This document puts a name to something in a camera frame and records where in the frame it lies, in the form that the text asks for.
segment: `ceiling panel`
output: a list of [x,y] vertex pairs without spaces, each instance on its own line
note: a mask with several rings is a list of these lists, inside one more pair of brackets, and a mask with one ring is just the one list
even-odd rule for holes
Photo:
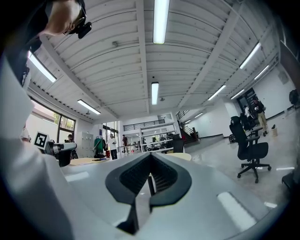
[[[222,84],[226,88],[220,96],[230,97],[251,83],[251,74],[278,53],[271,11],[257,0],[240,2],[241,17],[219,58],[195,89],[191,88],[193,83],[215,48],[230,13],[239,5],[235,0],[172,0],[163,45],[153,44],[154,0],[143,1],[144,12],[138,12],[141,2],[136,0],[86,0],[87,21],[93,24],[90,33],[83,39],[61,35],[50,37],[49,41],[83,86],[118,116],[145,113],[147,105],[149,114],[178,107],[191,89],[193,92],[183,106],[205,105]],[[258,41],[262,48],[240,70],[239,65]],[[59,71],[44,48],[36,55],[57,77],[51,83],[29,63],[36,85],[80,114],[87,112],[77,103],[82,98],[103,112],[101,116],[91,114],[90,118],[111,117],[76,81]],[[160,83],[159,98],[165,99],[155,106],[151,105],[152,82]]]

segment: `gray floor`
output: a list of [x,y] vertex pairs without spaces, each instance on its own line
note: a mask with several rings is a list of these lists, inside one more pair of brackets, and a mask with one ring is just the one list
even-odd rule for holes
[[268,155],[261,159],[261,163],[270,164],[272,170],[267,168],[258,169],[259,183],[255,184],[255,177],[252,170],[237,178],[237,173],[242,169],[241,161],[237,157],[237,143],[230,144],[228,139],[221,141],[190,153],[192,161],[198,164],[215,167],[228,177],[236,181],[244,188],[253,192],[263,202],[280,204],[287,199],[286,187],[281,183],[281,178],[291,170],[280,170],[277,168],[296,166],[296,141],[298,138],[297,119],[299,111],[294,110],[288,115],[282,114],[268,121],[269,131],[273,124],[276,124],[278,136],[273,137],[271,132],[266,137],[261,135],[259,142],[269,144]]

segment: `white shirt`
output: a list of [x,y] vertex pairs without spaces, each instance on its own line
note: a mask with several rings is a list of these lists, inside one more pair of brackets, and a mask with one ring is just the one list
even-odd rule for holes
[[29,136],[29,132],[28,132],[27,128],[23,128],[23,131],[22,131],[22,133],[20,135],[20,138],[21,139],[22,138],[27,138],[28,141],[30,141],[30,136]]
[[113,143],[116,143],[116,144],[117,144],[116,139],[115,139],[115,138],[109,138],[109,139],[108,139],[108,144],[109,144],[109,147],[110,147],[111,150],[117,149],[117,148],[116,148],[116,144],[113,144]]
[[248,108],[248,107],[246,107],[246,108],[245,108],[245,115],[246,115],[247,117],[249,117],[249,116],[250,116],[250,113],[249,113],[249,108]]

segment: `glasses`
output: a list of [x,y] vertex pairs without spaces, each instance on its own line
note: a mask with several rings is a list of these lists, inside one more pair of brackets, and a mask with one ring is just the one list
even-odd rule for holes
[[74,31],[78,26],[80,26],[80,24],[81,24],[82,22],[84,22],[85,19],[86,19],[86,13],[85,13],[85,10],[83,9],[83,7],[82,7],[82,5],[81,5],[80,2],[79,2],[78,4],[79,4],[79,6],[80,6],[80,8],[81,8],[81,10],[80,10],[81,12],[80,12],[80,13],[81,13],[82,17],[76,19],[76,20],[73,22],[73,24],[75,25],[74,29],[73,29],[73,30],[70,30],[70,31],[64,32],[65,35],[70,34],[71,32],[73,32],[73,31]]

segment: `railing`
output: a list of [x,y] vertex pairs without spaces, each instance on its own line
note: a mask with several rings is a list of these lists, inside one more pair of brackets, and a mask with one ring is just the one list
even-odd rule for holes
[[177,120],[179,120],[180,118],[182,118],[184,115],[186,115],[189,112],[189,110],[186,111],[180,111],[176,114],[176,118]]
[[164,119],[162,119],[162,120],[156,120],[156,121],[150,121],[150,122],[142,122],[142,123],[130,124],[130,125],[124,125],[124,131],[140,129],[142,127],[149,127],[149,126],[163,124],[163,123],[165,123]]
[[180,124],[180,127],[183,131],[185,131],[187,134],[191,135],[194,133],[194,131],[192,129],[190,129],[189,127],[187,127],[186,125],[184,125],[183,123]]

